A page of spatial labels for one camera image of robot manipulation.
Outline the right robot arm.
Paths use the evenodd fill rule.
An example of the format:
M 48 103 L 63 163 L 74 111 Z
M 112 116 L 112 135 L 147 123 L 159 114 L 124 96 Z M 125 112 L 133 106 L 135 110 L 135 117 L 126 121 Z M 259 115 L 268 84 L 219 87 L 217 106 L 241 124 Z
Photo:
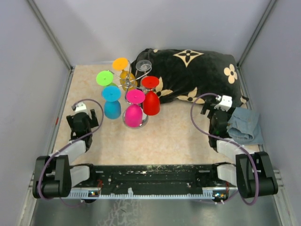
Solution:
M 278 183 L 267 153 L 255 153 L 241 147 L 261 145 L 263 138 L 259 125 L 259 114 L 242 107 L 231 107 L 227 111 L 216 107 L 217 102 L 206 101 L 201 114 L 209 122 L 209 145 L 235 161 L 233 166 L 220 167 L 210 174 L 210 181 L 221 186 L 226 181 L 238 187 L 243 198 L 278 193 Z

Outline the blue wine glass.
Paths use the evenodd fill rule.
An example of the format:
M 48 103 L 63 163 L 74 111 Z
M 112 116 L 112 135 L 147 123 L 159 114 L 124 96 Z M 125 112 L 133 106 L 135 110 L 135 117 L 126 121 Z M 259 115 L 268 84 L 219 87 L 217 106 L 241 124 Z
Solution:
M 107 86 L 102 91 L 102 97 L 105 100 L 104 114 L 109 119 L 117 119 L 121 115 L 121 104 L 119 99 L 121 91 L 116 86 Z

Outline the green wine glass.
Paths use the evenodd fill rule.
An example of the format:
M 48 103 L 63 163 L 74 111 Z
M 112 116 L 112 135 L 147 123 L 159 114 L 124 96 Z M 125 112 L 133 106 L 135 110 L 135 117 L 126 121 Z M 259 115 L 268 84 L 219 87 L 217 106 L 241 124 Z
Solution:
M 96 76 L 96 83 L 102 87 L 117 86 L 114 82 L 114 74 L 111 71 L 101 71 Z

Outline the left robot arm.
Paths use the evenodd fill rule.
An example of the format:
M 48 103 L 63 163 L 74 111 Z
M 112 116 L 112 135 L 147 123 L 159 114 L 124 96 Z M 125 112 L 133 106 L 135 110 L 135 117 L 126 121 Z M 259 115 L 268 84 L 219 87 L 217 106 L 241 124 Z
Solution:
M 72 165 L 92 144 L 92 128 L 99 126 L 95 110 L 76 111 L 66 117 L 71 128 L 71 139 L 67 148 L 55 155 L 39 156 L 35 162 L 32 195 L 39 199 L 67 197 L 76 185 L 84 183 L 88 187 L 98 181 L 93 164 Z

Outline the orange wine glass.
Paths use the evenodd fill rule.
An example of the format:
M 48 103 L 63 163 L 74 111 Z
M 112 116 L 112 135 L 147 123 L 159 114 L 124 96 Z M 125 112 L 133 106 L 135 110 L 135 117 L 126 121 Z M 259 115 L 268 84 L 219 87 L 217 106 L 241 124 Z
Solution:
M 135 76 L 130 72 L 131 64 L 126 58 L 120 57 L 115 59 L 112 63 L 112 68 L 116 71 L 121 71 L 118 77 L 120 86 L 124 91 L 136 89 L 137 81 L 135 80 Z

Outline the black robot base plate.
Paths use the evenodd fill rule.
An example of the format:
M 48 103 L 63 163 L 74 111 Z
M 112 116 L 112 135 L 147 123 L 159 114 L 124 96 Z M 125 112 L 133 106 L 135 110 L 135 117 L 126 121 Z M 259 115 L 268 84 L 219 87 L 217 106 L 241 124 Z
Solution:
M 199 195 L 206 188 L 226 190 L 230 184 L 217 176 L 214 164 L 186 165 L 98 165 L 92 183 L 76 188 L 96 188 L 102 195 Z

